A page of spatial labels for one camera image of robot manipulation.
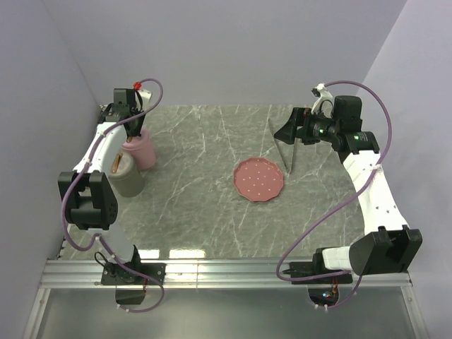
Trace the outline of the metal serving tongs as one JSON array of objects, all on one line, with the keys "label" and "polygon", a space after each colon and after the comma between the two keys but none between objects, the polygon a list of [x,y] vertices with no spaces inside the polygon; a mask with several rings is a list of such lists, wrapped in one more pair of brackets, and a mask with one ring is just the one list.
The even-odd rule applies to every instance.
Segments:
[{"label": "metal serving tongs", "polygon": [[275,127],[270,118],[267,118],[268,130],[270,131],[271,137],[275,144],[275,147],[278,151],[278,155],[280,156],[280,160],[285,168],[286,174],[292,174],[295,170],[296,156],[297,156],[297,144],[293,145],[283,145],[282,141],[279,141],[275,137]]}]

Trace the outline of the pink cylindrical container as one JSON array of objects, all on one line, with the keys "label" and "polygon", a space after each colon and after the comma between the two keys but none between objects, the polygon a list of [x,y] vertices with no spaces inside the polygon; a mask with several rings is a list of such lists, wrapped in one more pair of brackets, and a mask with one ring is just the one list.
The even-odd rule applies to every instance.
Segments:
[{"label": "pink cylindrical container", "polygon": [[139,170],[148,170],[157,161],[157,157],[156,157],[155,150],[153,147],[153,142],[151,141],[151,143],[152,143],[152,147],[148,150],[141,151],[141,152],[132,152],[132,153],[128,152],[135,159],[137,168]]}]

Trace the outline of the grey cylindrical container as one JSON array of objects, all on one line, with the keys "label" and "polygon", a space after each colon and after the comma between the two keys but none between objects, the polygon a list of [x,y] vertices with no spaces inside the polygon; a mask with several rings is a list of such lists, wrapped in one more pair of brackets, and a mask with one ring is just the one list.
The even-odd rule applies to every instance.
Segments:
[{"label": "grey cylindrical container", "polygon": [[112,177],[108,175],[109,182],[111,185],[117,190],[119,195],[125,198],[131,198],[139,195],[144,188],[144,178],[142,178],[141,173],[138,170],[138,173],[135,175],[131,175],[125,179],[114,180]]}]

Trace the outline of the pink round lid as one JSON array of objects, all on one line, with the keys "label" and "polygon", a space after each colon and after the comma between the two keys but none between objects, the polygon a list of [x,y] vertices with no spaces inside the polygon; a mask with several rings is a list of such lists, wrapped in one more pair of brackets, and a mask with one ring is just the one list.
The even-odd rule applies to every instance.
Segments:
[{"label": "pink round lid", "polygon": [[152,147],[149,130],[145,127],[141,129],[139,136],[129,137],[122,144],[122,148],[127,152],[141,152]]}]

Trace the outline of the grey round lid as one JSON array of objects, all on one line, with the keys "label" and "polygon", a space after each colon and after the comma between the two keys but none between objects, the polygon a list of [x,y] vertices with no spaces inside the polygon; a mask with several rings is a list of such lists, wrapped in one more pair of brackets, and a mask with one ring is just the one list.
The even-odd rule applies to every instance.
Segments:
[{"label": "grey round lid", "polygon": [[117,154],[108,175],[114,180],[125,179],[138,173],[136,161],[133,156],[125,151]]}]

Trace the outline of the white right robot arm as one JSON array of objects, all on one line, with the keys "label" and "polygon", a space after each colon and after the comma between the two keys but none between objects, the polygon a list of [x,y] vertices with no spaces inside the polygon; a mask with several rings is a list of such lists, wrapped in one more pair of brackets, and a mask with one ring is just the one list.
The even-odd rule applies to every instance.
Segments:
[{"label": "white right robot arm", "polygon": [[412,229],[398,209],[381,166],[385,152],[375,135],[362,130],[362,101],[357,96],[340,95],[332,101],[326,117],[322,102],[313,108],[295,107],[287,123],[274,136],[292,145],[299,139],[304,145],[320,141],[331,144],[349,174],[364,219],[364,236],[349,246],[320,248],[313,256],[311,270],[277,270],[281,280],[293,284],[356,274],[379,275],[405,273],[417,254],[422,235]]}]

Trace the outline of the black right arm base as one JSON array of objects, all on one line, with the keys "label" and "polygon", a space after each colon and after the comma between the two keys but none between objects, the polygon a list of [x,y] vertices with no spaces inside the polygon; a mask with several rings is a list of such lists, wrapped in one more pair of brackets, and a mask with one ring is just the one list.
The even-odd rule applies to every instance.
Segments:
[{"label": "black right arm base", "polygon": [[[283,273],[292,279],[305,279],[313,275],[328,274],[330,271],[324,269],[321,264],[314,262],[293,261],[289,262],[289,268],[284,270]],[[340,286],[352,283],[353,277],[350,273],[292,282],[293,285],[308,285],[308,296],[314,304],[314,308],[319,309],[321,307],[324,311],[328,311],[339,303]]]}]

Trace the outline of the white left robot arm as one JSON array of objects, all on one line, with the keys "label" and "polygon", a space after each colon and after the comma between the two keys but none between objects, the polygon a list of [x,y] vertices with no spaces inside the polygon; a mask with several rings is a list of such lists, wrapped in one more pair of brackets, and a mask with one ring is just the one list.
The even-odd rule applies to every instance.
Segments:
[{"label": "white left robot arm", "polygon": [[116,224],[118,203],[107,178],[117,151],[130,136],[140,132],[143,99],[135,89],[117,88],[113,103],[101,112],[95,136],[82,160],[58,178],[61,220],[66,241],[78,251],[99,244],[111,263],[121,264],[118,276],[137,283],[143,267],[135,262],[135,246]]}]

